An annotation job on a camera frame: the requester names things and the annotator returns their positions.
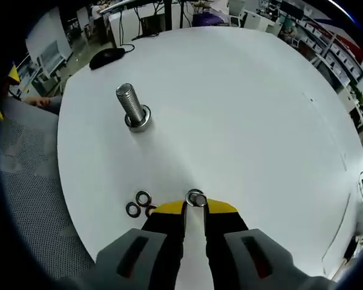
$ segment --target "office chair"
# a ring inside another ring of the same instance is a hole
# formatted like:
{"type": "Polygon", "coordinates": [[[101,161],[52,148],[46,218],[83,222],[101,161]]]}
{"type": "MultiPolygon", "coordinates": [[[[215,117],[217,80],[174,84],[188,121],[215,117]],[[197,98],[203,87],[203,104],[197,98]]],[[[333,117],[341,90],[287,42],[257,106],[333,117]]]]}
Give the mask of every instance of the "office chair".
{"type": "Polygon", "coordinates": [[[78,276],[94,262],[75,231],[62,193],[58,116],[13,98],[4,101],[2,113],[1,182],[13,222],[52,278],[78,276]]]}
{"type": "Polygon", "coordinates": [[[231,27],[241,27],[241,12],[244,6],[244,0],[229,0],[229,25],[231,27]]]}

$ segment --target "white round table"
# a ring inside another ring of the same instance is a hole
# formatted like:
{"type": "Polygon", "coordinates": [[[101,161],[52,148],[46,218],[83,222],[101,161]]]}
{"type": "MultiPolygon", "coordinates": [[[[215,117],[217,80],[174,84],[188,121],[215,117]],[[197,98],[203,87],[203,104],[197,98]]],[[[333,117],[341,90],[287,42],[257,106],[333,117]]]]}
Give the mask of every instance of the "white round table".
{"type": "MultiPolygon", "coordinates": [[[[206,27],[134,42],[122,59],[67,82],[60,180],[95,260],[131,228],[125,205],[197,188],[238,208],[310,275],[330,275],[355,229],[363,150],[335,91],[302,55],[259,31],[206,27]],[[115,91],[133,84],[153,126],[131,133],[115,91]]],[[[177,289],[212,289],[201,209],[188,211],[177,289]]]]}

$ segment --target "person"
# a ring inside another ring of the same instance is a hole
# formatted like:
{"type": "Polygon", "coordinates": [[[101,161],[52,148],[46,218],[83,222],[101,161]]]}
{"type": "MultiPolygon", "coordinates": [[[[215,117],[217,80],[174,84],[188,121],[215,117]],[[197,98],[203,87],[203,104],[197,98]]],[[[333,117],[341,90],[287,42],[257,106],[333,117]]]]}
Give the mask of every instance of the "person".
{"type": "Polygon", "coordinates": [[[106,6],[103,5],[102,1],[99,1],[97,5],[93,5],[91,8],[91,15],[94,18],[94,25],[97,28],[100,44],[105,44],[108,41],[108,37],[106,35],[106,27],[103,21],[103,16],[100,14],[100,12],[105,8],[106,6]]]}
{"type": "Polygon", "coordinates": [[[296,38],[298,34],[296,23],[288,21],[286,21],[285,23],[280,38],[287,44],[291,44],[292,40],[296,38]]]}
{"type": "Polygon", "coordinates": [[[62,96],[57,95],[55,97],[27,97],[22,102],[41,108],[45,111],[51,112],[55,115],[59,115],[61,109],[62,96]]]}

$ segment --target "metal ring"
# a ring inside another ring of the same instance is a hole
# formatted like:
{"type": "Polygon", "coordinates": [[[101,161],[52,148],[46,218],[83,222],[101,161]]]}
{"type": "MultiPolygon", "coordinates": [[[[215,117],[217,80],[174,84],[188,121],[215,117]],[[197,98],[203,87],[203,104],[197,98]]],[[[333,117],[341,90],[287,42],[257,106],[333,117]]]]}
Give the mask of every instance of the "metal ring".
{"type": "Polygon", "coordinates": [[[186,194],[186,202],[187,204],[193,207],[204,207],[207,204],[207,198],[205,197],[204,193],[199,189],[191,189],[186,194]],[[203,201],[197,203],[197,198],[202,198],[203,201]]]}
{"type": "Polygon", "coordinates": [[[151,204],[151,202],[152,202],[152,196],[148,192],[145,192],[144,190],[141,190],[141,191],[137,192],[137,194],[136,194],[136,203],[139,206],[141,206],[141,207],[147,207],[149,204],[151,204]],[[140,197],[141,196],[146,196],[147,201],[146,202],[142,202],[140,200],[140,197]]]}
{"type": "Polygon", "coordinates": [[[146,128],[151,124],[151,110],[148,106],[141,105],[145,113],[144,119],[139,124],[133,126],[131,119],[128,115],[125,115],[125,124],[132,132],[144,132],[146,128]]]}
{"type": "Polygon", "coordinates": [[[128,202],[128,204],[125,207],[126,213],[128,214],[128,216],[130,216],[131,218],[137,218],[138,216],[140,216],[141,213],[141,208],[133,201],[128,202]],[[137,213],[131,213],[131,207],[135,207],[137,210],[137,213]]]}
{"type": "Polygon", "coordinates": [[[154,210],[155,208],[157,208],[156,205],[150,204],[146,209],[145,209],[145,215],[146,217],[150,217],[151,216],[151,210],[154,210]]]}

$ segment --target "threaded bolt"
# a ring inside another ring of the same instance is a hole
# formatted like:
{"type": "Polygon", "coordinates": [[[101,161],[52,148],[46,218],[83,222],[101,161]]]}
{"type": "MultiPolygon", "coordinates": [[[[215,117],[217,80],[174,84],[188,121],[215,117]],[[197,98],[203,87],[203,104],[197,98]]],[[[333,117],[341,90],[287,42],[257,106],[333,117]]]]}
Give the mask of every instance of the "threaded bolt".
{"type": "Polygon", "coordinates": [[[116,89],[116,95],[132,125],[140,124],[145,117],[145,113],[133,86],[130,83],[124,83],[116,89]]]}
{"type": "Polygon", "coordinates": [[[126,112],[125,123],[132,132],[144,132],[151,123],[151,110],[141,105],[133,86],[124,83],[116,89],[116,95],[126,112]]]}

